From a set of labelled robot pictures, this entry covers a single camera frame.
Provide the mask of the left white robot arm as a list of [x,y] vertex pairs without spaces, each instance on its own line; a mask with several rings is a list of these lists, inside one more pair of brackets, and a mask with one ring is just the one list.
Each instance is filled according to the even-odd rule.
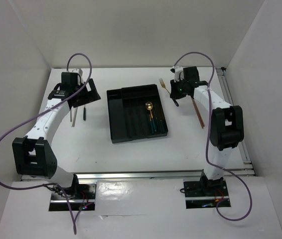
[[100,100],[93,79],[88,80],[90,89],[84,85],[81,69],[61,74],[58,83],[48,95],[46,114],[40,116],[34,127],[23,137],[12,143],[16,171],[19,175],[47,179],[62,187],[69,199],[76,198],[80,190],[76,174],[58,166],[51,148],[54,135],[62,120],[73,109]]

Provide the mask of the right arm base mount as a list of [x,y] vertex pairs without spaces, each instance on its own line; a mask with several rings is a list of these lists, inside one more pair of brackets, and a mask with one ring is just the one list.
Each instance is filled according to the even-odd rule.
[[184,181],[179,190],[185,196],[186,209],[231,207],[227,184],[224,180],[208,187],[200,181]]

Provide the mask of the gold spoon green handle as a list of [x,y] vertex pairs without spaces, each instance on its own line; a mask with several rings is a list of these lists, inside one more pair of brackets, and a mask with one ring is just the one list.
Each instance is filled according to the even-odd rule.
[[151,114],[152,119],[153,119],[153,115],[152,115],[153,104],[152,104],[152,102],[146,102],[146,103],[145,103],[145,107],[146,107],[146,109],[149,111],[149,114]]
[[155,129],[155,124],[154,124],[154,122],[152,121],[152,116],[151,116],[151,114],[149,114],[149,122],[150,122],[151,133],[152,133],[152,134],[155,134],[156,129]]

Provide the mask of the gold fork green handle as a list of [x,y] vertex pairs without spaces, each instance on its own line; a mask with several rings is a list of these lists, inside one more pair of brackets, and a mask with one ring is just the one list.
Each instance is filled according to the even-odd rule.
[[86,105],[83,106],[83,121],[86,121]]
[[[166,87],[166,85],[165,85],[165,83],[164,83],[164,80],[163,80],[162,78],[160,78],[160,79],[159,79],[159,82],[160,82],[161,87],[164,88],[164,89],[168,92],[168,94],[170,95],[170,91],[167,89],[167,87]],[[179,107],[178,102],[177,102],[175,99],[173,99],[173,98],[171,98],[171,99],[172,99],[172,101],[174,102],[174,104],[175,104],[177,107]]]

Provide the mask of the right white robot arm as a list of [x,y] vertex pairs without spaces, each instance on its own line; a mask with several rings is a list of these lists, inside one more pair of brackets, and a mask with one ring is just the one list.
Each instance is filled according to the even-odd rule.
[[176,101],[186,96],[198,101],[209,114],[207,163],[201,174],[199,190],[211,195],[221,186],[230,155],[244,139],[243,110],[215,93],[208,82],[201,81],[197,67],[173,66],[170,97]]

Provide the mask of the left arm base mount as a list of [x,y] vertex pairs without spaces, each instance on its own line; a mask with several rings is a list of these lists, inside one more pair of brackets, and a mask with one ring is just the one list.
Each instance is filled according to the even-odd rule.
[[[79,191],[74,195],[68,195],[68,200],[71,209],[75,212],[94,211],[96,198],[96,183],[80,184]],[[60,188],[56,186],[48,186],[51,192],[49,211],[50,212],[65,212],[69,211],[66,197]]]

